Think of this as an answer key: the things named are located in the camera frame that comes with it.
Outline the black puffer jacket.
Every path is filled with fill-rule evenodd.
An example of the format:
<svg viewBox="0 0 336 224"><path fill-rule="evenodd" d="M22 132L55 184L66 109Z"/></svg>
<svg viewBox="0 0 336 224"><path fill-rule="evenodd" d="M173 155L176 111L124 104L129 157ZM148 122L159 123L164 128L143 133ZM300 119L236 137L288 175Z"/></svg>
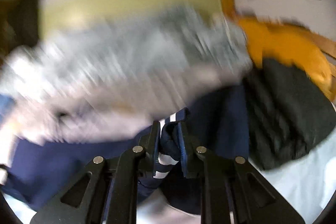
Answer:
<svg viewBox="0 0 336 224"><path fill-rule="evenodd" d="M301 159L335 128L335 109L305 71L275 59L244 77L249 151L262 170Z"/></svg>

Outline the white navy striped track jacket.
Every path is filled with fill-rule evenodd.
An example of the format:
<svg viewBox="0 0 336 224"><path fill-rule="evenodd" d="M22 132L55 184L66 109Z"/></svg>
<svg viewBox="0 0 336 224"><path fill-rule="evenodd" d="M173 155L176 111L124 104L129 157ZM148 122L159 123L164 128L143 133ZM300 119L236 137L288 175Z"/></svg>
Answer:
<svg viewBox="0 0 336 224"><path fill-rule="evenodd" d="M139 181L139 201L159 189L171 206L199 214L201 190L198 182L184 178L181 170L179 122L185 122L187 132L218 156L248 157L248 115L243 86L227 86L206 94L162 121L161 158L155 167L158 175ZM129 140L87 144L48 142L40 146L20 140L3 191L37 211L95 156L118 157L148 133L150 128Z"/></svg>

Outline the dark wooden cabinet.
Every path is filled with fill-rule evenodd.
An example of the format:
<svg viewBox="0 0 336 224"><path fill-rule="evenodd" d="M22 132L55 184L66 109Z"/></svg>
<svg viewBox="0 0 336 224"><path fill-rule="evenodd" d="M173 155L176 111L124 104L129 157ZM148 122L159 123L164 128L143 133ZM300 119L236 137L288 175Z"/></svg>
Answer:
<svg viewBox="0 0 336 224"><path fill-rule="evenodd" d="M39 0L1 0L1 52L39 41Z"/></svg>

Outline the pale pink buttoned coat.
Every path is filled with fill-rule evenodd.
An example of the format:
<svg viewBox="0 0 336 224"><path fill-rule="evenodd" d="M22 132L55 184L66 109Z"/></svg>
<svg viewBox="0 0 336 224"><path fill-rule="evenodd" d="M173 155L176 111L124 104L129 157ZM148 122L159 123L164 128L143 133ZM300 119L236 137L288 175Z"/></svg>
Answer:
<svg viewBox="0 0 336 224"><path fill-rule="evenodd" d="M165 118L217 88L239 83L244 70L241 66L202 64L171 76L95 88L78 98L56 98L43 105L19 102L1 125L1 136L38 145L130 139L155 119Z"/></svg>

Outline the grey fluffy blanket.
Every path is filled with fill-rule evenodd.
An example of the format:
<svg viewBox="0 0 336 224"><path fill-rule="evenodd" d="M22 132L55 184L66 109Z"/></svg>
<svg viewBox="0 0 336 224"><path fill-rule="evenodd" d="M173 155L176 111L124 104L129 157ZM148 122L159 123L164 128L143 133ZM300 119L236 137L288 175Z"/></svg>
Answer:
<svg viewBox="0 0 336 224"><path fill-rule="evenodd" d="M19 47L1 71L1 93L39 106L86 100L148 113L177 111L238 83L252 61L244 31L189 5L54 33Z"/></svg>

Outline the white bed sheet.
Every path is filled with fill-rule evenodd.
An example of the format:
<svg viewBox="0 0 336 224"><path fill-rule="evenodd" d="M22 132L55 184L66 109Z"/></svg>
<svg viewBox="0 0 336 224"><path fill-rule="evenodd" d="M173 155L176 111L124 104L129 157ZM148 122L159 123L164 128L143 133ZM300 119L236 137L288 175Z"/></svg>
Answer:
<svg viewBox="0 0 336 224"><path fill-rule="evenodd" d="M12 167L14 154L20 140L27 139L10 137L6 140L1 136L1 163L9 169ZM3 185L7 182L8 174L9 170L1 172ZM301 214L306 223L312 223L322 213L335 191L335 133L332 132L327 139L305 157L288 162L280 168L265 171L263 175ZM8 194L6 194L6 200L24 223L29 223L36 213L36 210L31 209L26 203Z"/></svg>

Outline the yellow pillow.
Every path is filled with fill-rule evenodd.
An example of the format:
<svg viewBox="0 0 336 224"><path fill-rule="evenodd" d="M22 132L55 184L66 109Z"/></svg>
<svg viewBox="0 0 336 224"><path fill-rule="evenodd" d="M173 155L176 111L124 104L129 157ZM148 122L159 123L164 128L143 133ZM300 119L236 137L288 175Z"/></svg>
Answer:
<svg viewBox="0 0 336 224"><path fill-rule="evenodd" d="M289 23L261 21L240 17L238 25L247 36L247 50L257 67L272 57L284 65L306 71L311 80L331 101L335 101L335 65L325 55L335 58L335 42Z"/></svg>

